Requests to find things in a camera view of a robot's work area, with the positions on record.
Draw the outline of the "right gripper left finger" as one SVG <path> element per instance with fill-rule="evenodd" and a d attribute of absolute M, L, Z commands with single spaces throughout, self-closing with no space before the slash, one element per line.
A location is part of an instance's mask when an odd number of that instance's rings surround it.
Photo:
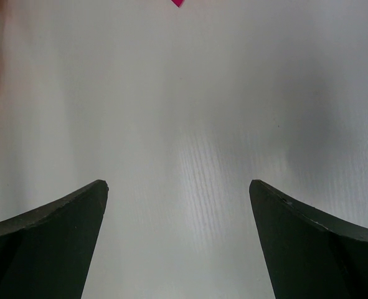
<path fill-rule="evenodd" d="M 108 199 L 96 180 L 0 222 L 0 298 L 81 298 Z"/>

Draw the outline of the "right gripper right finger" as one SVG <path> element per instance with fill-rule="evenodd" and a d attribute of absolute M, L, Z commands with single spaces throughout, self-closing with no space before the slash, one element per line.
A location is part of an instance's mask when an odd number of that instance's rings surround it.
<path fill-rule="evenodd" d="M 258 179 L 249 193 L 276 298 L 368 298 L 368 228 Z"/>

